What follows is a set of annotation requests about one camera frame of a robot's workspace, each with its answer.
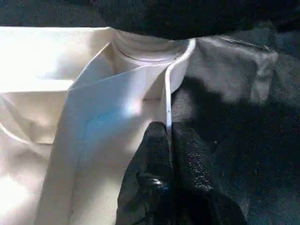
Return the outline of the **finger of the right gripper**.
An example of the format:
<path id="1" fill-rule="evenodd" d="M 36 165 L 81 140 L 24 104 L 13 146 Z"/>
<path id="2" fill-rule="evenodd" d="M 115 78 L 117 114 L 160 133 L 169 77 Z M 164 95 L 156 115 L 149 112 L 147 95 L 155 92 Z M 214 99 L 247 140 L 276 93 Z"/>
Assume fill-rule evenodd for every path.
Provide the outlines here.
<path id="1" fill-rule="evenodd" d="M 300 26 L 298 0 L 100 0 L 98 10 L 114 29 L 173 40 Z"/>

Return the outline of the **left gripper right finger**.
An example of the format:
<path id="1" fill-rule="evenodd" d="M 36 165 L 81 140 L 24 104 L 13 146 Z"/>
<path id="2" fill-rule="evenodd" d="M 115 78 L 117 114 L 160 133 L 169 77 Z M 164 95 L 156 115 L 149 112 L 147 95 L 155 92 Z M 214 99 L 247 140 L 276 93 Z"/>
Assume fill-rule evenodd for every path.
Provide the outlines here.
<path id="1" fill-rule="evenodd" d="M 172 125 L 173 167 L 181 221 L 189 225 L 245 225 L 240 206 L 221 188 L 209 146 L 192 127 Z"/>

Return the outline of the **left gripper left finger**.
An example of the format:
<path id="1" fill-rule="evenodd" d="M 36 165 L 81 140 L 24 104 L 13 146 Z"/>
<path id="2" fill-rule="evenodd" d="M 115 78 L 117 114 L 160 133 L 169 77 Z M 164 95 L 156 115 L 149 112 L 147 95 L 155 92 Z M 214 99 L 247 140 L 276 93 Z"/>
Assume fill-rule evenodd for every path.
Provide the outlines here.
<path id="1" fill-rule="evenodd" d="M 122 180 L 116 224 L 170 225 L 174 179 L 165 125 L 152 122 Z"/>

